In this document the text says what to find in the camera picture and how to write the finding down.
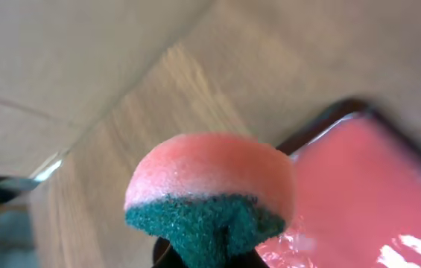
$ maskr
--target makeup sponge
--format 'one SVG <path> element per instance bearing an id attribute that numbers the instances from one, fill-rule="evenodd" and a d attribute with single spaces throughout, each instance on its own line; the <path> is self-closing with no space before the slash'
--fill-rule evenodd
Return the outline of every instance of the makeup sponge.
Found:
<path id="1" fill-rule="evenodd" d="M 232 134 L 179 135 L 141 160 L 126 192 L 128 225 L 171 241 L 189 268 L 224 267 L 291 222 L 290 159 Z"/>

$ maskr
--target wood grain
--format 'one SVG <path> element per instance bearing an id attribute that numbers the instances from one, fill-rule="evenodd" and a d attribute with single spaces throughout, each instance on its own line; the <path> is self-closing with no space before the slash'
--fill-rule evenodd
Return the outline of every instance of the wood grain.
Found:
<path id="1" fill-rule="evenodd" d="M 44 268 L 149 267 L 124 224 L 139 160 L 173 135 L 277 144 L 347 95 L 394 107 L 421 136 L 421 0 L 217 1 L 31 197 Z"/>

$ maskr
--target sponge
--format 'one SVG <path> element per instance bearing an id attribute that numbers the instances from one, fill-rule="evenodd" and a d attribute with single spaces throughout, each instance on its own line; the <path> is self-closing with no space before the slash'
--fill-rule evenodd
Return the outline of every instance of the sponge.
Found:
<path id="1" fill-rule="evenodd" d="M 179 135 L 130 180 L 127 224 L 171 241 L 189 268 L 224 267 L 291 222 L 292 168 L 268 144 L 232 134 Z"/>

